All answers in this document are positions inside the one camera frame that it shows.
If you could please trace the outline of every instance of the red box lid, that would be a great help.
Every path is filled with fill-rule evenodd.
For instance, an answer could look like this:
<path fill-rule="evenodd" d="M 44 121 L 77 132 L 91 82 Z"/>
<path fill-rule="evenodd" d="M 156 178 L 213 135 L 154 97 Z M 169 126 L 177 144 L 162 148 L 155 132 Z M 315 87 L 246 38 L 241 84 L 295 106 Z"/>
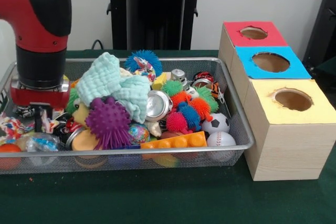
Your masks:
<path fill-rule="evenodd" d="M 224 22 L 224 26 L 233 45 L 236 47 L 288 46 L 272 22 Z"/>

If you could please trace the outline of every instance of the orange ball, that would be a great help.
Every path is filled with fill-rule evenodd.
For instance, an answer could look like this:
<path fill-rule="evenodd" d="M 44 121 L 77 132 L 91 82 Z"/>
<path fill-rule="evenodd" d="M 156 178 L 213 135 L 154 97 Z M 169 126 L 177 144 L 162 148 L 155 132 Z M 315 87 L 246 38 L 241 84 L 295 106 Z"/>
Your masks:
<path fill-rule="evenodd" d="M 21 152 L 19 146 L 15 144 L 3 144 L 0 146 L 0 152 Z M 2 157 L 0 158 L 0 169 L 2 170 L 12 170 L 19 165 L 21 162 L 20 157 Z"/>

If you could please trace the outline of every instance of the orange lego brick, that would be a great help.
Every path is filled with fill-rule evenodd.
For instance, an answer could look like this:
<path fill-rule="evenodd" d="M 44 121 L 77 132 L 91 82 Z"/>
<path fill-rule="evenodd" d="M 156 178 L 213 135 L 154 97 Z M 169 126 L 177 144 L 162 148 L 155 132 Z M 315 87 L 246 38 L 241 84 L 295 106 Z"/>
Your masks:
<path fill-rule="evenodd" d="M 162 140 L 151 141 L 140 144 L 142 149 L 157 149 L 157 148 L 188 148 L 188 147 L 206 147 L 206 139 L 203 131 L 170 137 Z M 144 159 L 154 158 L 167 154 L 144 154 Z"/>

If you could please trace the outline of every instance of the blue spiky ball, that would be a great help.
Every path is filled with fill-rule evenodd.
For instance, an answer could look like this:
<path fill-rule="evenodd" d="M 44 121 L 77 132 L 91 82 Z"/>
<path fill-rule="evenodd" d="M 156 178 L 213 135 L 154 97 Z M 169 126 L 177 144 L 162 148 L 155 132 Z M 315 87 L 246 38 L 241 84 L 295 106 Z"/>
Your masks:
<path fill-rule="evenodd" d="M 193 107 L 188 105 L 186 102 L 181 102 L 178 105 L 177 110 L 183 114 L 184 118 L 187 121 L 189 130 L 194 127 L 196 128 L 196 131 L 201 130 L 201 126 L 199 125 L 201 122 L 201 118 Z"/>
<path fill-rule="evenodd" d="M 156 76 L 160 76 L 162 74 L 162 64 L 153 51 L 139 50 L 137 52 L 133 52 L 124 64 L 125 68 L 131 72 L 135 72 L 140 69 L 137 62 L 134 60 L 134 57 L 139 57 L 148 61 L 153 66 Z"/>

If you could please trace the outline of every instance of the white wall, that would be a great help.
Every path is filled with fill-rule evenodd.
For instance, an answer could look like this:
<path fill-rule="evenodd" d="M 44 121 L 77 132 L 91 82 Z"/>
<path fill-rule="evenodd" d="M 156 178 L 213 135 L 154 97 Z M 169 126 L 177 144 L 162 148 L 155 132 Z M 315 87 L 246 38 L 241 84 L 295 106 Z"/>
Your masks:
<path fill-rule="evenodd" d="M 88 49 L 95 39 L 112 48 L 109 0 L 72 0 L 69 50 Z M 321 0 L 198 0 L 192 49 L 218 49 L 222 21 L 272 20 L 289 45 L 303 57 Z M 0 76 L 15 60 L 14 34 L 0 22 Z"/>

